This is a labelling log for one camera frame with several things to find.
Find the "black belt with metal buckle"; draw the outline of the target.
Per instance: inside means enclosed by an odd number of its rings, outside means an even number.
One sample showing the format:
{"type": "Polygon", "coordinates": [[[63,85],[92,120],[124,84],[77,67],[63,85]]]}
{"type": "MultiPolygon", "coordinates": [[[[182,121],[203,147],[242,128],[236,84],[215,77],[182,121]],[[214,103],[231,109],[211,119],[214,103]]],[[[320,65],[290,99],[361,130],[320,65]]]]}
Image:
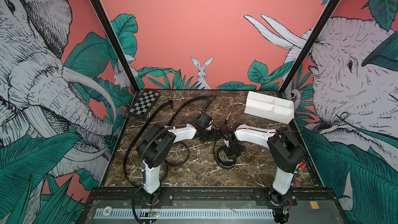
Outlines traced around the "black belt with metal buckle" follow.
{"type": "MultiPolygon", "coordinates": [[[[222,124],[228,125],[228,120],[230,119],[231,116],[232,116],[232,113],[229,112],[222,124]]],[[[215,149],[218,140],[223,140],[223,138],[221,137],[221,135],[219,133],[219,127],[217,127],[216,129],[218,130],[218,139],[215,141],[213,149],[215,149]]],[[[219,147],[217,151],[213,151],[214,159],[215,159],[217,165],[219,165],[223,169],[232,170],[236,165],[237,158],[229,159],[226,156],[226,154],[224,153],[225,146],[226,146],[226,144],[224,146],[219,147]]]]}

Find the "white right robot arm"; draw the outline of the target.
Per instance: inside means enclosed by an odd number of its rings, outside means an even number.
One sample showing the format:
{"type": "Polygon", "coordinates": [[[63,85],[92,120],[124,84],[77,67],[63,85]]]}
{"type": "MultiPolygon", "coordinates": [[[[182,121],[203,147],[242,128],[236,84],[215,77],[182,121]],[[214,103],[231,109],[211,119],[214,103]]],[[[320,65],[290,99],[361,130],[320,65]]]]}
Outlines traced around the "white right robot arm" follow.
{"type": "Polygon", "coordinates": [[[257,144],[269,149],[277,166],[276,175],[269,190],[269,197],[275,206],[292,204],[292,181],[296,170],[304,159],[304,148],[293,132],[285,127],[278,129],[260,129],[246,124],[231,127],[223,124],[218,128],[220,137],[226,143],[222,147],[229,160],[236,160],[246,152],[243,142],[257,144]]]}

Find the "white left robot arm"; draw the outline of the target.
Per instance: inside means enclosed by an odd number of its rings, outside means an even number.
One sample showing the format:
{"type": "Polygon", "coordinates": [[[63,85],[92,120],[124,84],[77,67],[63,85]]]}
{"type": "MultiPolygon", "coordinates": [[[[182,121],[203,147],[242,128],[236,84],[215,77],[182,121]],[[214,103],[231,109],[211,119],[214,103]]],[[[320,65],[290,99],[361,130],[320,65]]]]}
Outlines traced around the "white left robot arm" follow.
{"type": "Polygon", "coordinates": [[[155,124],[138,145],[137,152],[143,168],[142,190],[154,195],[160,189],[160,165],[165,161],[173,144],[196,138],[197,133],[211,129],[214,119],[201,113],[193,121],[183,125],[155,124]]]}

